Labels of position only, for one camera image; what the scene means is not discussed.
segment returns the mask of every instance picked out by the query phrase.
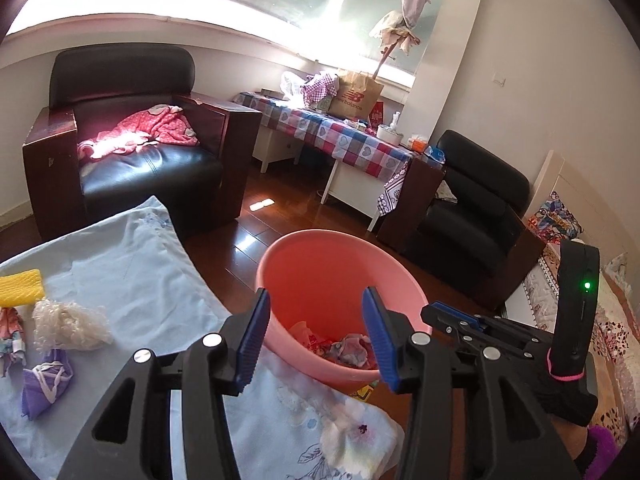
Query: wooden armrest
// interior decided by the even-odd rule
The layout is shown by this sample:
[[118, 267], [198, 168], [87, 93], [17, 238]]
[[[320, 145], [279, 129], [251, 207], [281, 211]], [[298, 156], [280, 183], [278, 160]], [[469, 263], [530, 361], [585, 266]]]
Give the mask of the wooden armrest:
[[491, 310], [502, 306], [536, 265], [544, 248], [545, 243], [523, 223], [520, 237], [507, 254], [507, 259], [491, 278], [480, 284], [473, 300]]
[[240, 216], [262, 112], [192, 92], [174, 96], [203, 147], [222, 163], [214, 216], [219, 224]]
[[33, 215], [43, 240], [87, 224], [78, 168], [78, 129], [71, 108], [43, 108], [22, 146]]
[[425, 156], [415, 157], [409, 163], [396, 208], [387, 214], [378, 231], [378, 240], [398, 253], [411, 234], [418, 228], [427, 208], [444, 178], [444, 168]]

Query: pink bucket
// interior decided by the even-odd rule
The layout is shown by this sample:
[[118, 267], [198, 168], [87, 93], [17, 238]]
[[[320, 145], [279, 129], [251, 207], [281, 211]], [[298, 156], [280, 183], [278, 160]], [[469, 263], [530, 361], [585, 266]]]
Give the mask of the pink bucket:
[[378, 380], [378, 370], [349, 368], [315, 355], [289, 334], [297, 322], [306, 321], [312, 332], [332, 340], [366, 334], [360, 301], [364, 289], [375, 286], [389, 310], [431, 333], [420, 319], [427, 298], [414, 277], [385, 251], [351, 235], [305, 230], [283, 236], [264, 253], [255, 281], [271, 296], [265, 345], [297, 370], [343, 392]]

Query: brown shopping bag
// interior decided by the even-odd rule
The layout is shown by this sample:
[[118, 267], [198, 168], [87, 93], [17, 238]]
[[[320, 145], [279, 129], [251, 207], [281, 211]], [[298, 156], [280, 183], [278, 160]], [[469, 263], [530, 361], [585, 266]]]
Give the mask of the brown shopping bag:
[[369, 118], [385, 87], [367, 73], [338, 70], [340, 89], [331, 101], [329, 115], [347, 119]]

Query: red package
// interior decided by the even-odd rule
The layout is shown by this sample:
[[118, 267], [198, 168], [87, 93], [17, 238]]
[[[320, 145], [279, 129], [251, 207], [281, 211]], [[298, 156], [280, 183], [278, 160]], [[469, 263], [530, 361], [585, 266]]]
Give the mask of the red package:
[[373, 105], [373, 110], [369, 114], [369, 123], [371, 124], [371, 129], [374, 131], [378, 130], [378, 126], [385, 121], [385, 104], [382, 101], [378, 101]]

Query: light switch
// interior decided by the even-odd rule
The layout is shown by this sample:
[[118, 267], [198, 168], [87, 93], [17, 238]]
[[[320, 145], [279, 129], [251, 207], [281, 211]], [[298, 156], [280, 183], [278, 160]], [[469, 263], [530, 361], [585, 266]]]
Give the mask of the light switch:
[[503, 75], [498, 74], [497, 72], [494, 74], [494, 83], [500, 86], [504, 86], [504, 81], [505, 79]]

